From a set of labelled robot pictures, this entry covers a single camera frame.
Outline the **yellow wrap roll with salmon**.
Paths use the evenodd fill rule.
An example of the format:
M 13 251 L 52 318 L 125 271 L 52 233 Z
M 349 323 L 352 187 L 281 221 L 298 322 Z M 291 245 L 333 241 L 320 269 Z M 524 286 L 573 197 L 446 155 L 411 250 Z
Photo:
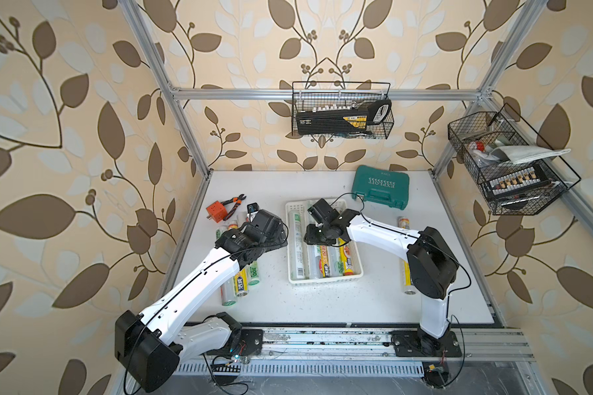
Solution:
M 349 242 L 343 239 L 339 239 L 339 260 L 344 276 L 352 276 L 355 274 Z

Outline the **white perforated plastic basket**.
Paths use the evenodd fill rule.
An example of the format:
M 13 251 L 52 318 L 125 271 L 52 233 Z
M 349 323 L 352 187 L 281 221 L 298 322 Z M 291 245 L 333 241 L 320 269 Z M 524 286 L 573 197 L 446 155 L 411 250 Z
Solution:
M 314 200 L 288 202 L 288 281 L 293 286 L 357 281 L 364 268 L 355 242 L 333 239 L 309 212 Z

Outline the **yellow wrap roll group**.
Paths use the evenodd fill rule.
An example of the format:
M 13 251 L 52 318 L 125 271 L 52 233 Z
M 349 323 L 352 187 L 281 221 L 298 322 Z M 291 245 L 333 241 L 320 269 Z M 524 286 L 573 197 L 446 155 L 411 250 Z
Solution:
M 233 278 L 235 295 L 237 297 L 247 296 L 249 293 L 246 268 L 240 270 Z

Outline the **silver green wrap roll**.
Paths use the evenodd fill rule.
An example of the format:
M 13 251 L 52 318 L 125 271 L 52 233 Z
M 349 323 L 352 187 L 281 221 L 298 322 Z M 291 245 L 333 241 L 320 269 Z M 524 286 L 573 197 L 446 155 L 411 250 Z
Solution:
M 316 245 L 308 245 L 307 246 L 307 256 L 308 256 L 308 269 L 309 279 L 320 279 L 321 278 L 321 271 L 320 271 L 320 254 L 319 254 L 319 247 Z

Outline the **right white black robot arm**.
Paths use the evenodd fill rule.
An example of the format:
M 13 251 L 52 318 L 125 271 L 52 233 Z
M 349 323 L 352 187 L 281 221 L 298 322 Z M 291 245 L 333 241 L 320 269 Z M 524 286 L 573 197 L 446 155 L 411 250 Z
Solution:
M 394 227 L 357 210 L 339 212 L 322 198 L 308 212 L 314 223 L 306 227 L 307 245 L 332 246 L 337 240 L 353 241 L 405 260 L 411 281 L 422 296 L 419 338 L 438 342 L 446 337 L 451 327 L 450 292 L 460 264 L 437 229 L 427 227 L 417 231 Z

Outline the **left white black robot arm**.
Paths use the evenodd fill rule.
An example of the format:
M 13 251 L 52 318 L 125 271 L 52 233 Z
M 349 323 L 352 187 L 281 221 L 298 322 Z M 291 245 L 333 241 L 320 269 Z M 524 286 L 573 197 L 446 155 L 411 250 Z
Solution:
M 125 368 L 124 378 L 152 393 L 183 360 L 237 345 L 241 325 L 229 314 L 214 314 L 191 328 L 187 321 L 227 280 L 264 253 L 287 246 L 288 235 L 280 217 L 260 210 L 252 221 L 222 233 L 197 268 L 159 300 L 138 314 L 121 314 L 114 355 Z

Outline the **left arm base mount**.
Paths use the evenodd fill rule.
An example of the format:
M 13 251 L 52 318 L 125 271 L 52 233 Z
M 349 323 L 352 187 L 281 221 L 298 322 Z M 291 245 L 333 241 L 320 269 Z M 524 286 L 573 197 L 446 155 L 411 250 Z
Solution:
M 223 347 L 205 352 L 205 355 L 225 357 L 260 355 L 263 336 L 262 329 L 241 329 L 232 333 Z

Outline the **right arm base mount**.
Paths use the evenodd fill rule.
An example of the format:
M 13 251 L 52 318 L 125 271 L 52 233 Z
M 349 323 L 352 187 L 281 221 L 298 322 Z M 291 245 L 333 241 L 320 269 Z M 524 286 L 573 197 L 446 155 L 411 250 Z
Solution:
M 390 335 L 397 357 L 463 357 L 461 344 L 450 329 L 440 338 L 434 338 L 421 329 L 393 331 Z

